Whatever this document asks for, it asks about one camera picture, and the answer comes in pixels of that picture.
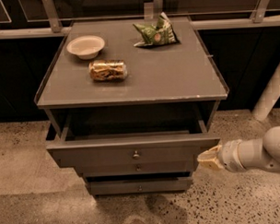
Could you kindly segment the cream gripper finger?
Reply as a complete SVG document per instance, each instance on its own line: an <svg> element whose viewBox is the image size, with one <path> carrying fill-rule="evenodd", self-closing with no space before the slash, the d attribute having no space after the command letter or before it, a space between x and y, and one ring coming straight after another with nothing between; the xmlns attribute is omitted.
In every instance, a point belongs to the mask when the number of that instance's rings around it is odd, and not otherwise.
<svg viewBox="0 0 280 224"><path fill-rule="evenodd" d="M198 162L201 166L212 171L220 171L224 168L218 159L198 159Z"/></svg>
<svg viewBox="0 0 280 224"><path fill-rule="evenodd" d="M213 159L217 156L218 152L221 149L221 145L211 147L207 149L205 152L198 155L198 159Z"/></svg>

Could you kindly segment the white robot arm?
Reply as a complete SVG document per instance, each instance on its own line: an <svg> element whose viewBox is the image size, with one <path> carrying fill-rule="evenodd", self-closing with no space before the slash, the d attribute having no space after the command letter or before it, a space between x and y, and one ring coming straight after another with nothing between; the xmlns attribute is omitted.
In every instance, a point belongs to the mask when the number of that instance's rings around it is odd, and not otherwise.
<svg viewBox="0 0 280 224"><path fill-rule="evenodd" d="M252 111L253 117L263 121L279 98L280 62ZM197 160L200 165L213 171L225 169L244 172L258 169L280 173L280 126L272 127L262 138L231 140L224 145L212 147L201 153Z"/></svg>

